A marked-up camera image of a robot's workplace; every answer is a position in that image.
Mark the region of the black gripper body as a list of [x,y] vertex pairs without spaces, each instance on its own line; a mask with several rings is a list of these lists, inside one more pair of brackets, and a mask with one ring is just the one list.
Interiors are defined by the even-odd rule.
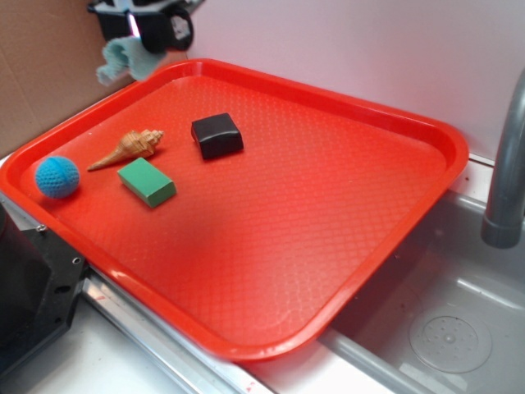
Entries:
[[175,14],[191,15],[203,4],[203,0],[162,0],[162,1],[90,1],[87,6],[89,13],[97,15],[124,16],[127,14],[143,15],[162,13],[168,16]]

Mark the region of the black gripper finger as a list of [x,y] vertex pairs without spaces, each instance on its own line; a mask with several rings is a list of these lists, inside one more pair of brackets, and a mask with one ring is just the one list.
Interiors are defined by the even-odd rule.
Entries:
[[125,13],[96,13],[106,41],[131,35],[130,23]]
[[194,27],[186,10],[161,10],[138,14],[139,35],[151,53],[184,52],[194,40]]

